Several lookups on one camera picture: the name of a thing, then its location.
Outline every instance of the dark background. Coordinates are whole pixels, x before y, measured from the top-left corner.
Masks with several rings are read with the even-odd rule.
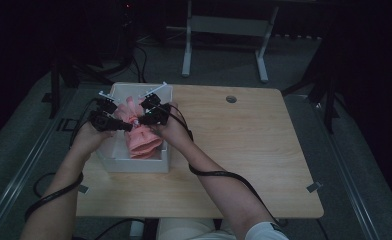
[[[220,16],[263,18],[264,1],[194,1],[194,11]],[[165,26],[185,26],[186,3],[179,0],[128,1],[136,28],[162,43]],[[273,33],[323,38],[325,54],[314,71],[339,54],[338,91],[368,142],[392,189],[392,1],[282,3]],[[60,52],[100,65],[127,52],[122,1],[0,1],[0,128],[46,74]],[[336,72],[325,72],[325,76]]]

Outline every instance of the person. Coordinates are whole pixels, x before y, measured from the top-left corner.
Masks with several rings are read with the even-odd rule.
[[[171,108],[171,114],[181,118],[176,108]],[[152,127],[175,147],[193,168],[204,172],[225,171],[191,140],[185,128],[174,118],[170,117],[166,126]],[[91,153],[113,134],[114,132],[98,132],[90,123],[85,123],[44,196],[75,182]],[[215,231],[209,224],[213,225],[210,219],[162,218],[158,226],[158,240],[287,239],[273,223],[274,219],[265,206],[239,180],[220,176],[197,177],[224,216],[221,227],[223,230]],[[24,226],[21,239],[71,239],[77,195],[78,188],[75,188],[35,210]]]

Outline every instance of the forearm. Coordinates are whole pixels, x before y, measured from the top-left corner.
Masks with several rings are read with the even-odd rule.
[[[75,181],[84,168],[87,156],[68,152],[43,197]],[[31,214],[21,239],[71,239],[74,230],[78,188],[48,202]]]
[[[195,169],[203,172],[224,171],[195,144],[189,144],[181,153]],[[256,196],[239,180],[230,177],[199,176],[203,187],[230,222],[237,239],[244,239],[246,232],[272,217]]]

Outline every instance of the white box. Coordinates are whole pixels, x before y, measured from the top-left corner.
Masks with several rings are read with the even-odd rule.
[[[132,96],[137,103],[139,96],[155,89],[159,84],[115,83],[110,94],[125,103]],[[166,85],[155,92],[161,103],[172,100],[172,86]],[[166,141],[158,147],[150,159],[131,159],[125,143],[124,131],[117,131],[114,137],[106,139],[96,150],[103,166],[108,172],[167,173],[169,172],[170,146]]]

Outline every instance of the crumpled cloth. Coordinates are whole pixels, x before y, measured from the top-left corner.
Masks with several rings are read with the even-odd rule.
[[[131,158],[147,159],[154,155],[156,148],[163,139],[154,134],[146,125],[139,124],[138,117],[143,115],[143,108],[134,103],[132,97],[126,99],[125,104],[119,104],[114,115],[126,123],[133,124],[130,132],[124,131],[126,145]]]

